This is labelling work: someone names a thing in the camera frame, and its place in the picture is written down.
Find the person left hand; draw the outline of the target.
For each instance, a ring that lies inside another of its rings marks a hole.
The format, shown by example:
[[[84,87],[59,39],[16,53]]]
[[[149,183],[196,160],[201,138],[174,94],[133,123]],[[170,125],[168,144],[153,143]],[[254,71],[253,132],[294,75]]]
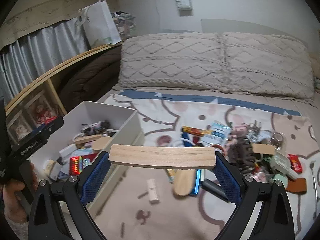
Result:
[[[8,220],[23,224],[27,222],[27,213],[20,204],[20,198],[16,196],[16,192],[24,189],[23,182],[12,179],[3,187],[4,214]]]

